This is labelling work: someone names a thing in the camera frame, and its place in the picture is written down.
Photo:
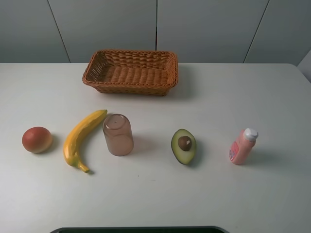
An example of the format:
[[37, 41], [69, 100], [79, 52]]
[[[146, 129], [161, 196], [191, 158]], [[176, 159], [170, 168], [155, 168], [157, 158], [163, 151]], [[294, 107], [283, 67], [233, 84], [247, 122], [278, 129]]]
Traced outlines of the green avocado half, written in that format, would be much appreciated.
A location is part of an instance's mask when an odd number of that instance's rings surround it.
[[185, 129], [177, 130], [171, 139], [171, 149], [177, 161], [188, 165], [196, 156], [196, 139]]

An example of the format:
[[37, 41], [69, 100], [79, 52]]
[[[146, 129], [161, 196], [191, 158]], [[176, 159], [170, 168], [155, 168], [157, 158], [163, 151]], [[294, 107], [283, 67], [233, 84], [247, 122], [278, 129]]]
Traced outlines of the brown wicker basket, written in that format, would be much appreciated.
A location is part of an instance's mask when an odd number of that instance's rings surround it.
[[100, 93], [165, 96], [178, 83], [178, 60], [169, 51], [99, 50], [82, 81]]

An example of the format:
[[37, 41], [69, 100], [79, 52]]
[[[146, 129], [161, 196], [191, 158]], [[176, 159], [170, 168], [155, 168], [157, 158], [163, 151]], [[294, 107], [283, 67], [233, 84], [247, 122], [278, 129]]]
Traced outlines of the pink translucent cup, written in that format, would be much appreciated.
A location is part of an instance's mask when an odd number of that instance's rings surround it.
[[103, 122], [108, 150], [115, 156], [128, 155], [134, 147], [131, 124], [122, 114], [110, 114]]

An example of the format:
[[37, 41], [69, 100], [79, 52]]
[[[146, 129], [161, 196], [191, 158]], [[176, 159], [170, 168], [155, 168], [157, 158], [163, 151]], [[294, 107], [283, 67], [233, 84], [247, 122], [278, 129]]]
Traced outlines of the yellow banana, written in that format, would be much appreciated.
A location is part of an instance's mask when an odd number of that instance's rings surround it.
[[69, 166], [89, 173], [90, 169], [82, 162], [80, 146], [83, 140], [105, 119], [107, 110], [97, 110], [86, 116], [68, 134], [63, 145], [63, 156]]

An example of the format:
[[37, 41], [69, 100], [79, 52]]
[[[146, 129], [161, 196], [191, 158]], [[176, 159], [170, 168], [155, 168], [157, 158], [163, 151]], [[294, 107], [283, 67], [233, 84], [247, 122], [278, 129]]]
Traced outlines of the pink bottle white cap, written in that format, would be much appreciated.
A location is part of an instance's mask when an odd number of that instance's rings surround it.
[[256, 144], [258, 132], [251, 128], [242, 130], [229, 150], [229, 159], [233, 164], [242, 165]]

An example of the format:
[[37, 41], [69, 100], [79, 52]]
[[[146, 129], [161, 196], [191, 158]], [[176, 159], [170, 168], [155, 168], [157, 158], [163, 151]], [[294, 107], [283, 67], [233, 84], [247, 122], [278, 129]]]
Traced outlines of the red orange apple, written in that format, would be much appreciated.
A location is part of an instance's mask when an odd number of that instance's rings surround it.
[[32, 153], [45, 152], [52, 145], [52, 142], [52, 134], [44, 127], [32, 127], [22, 137], [24, 148]]

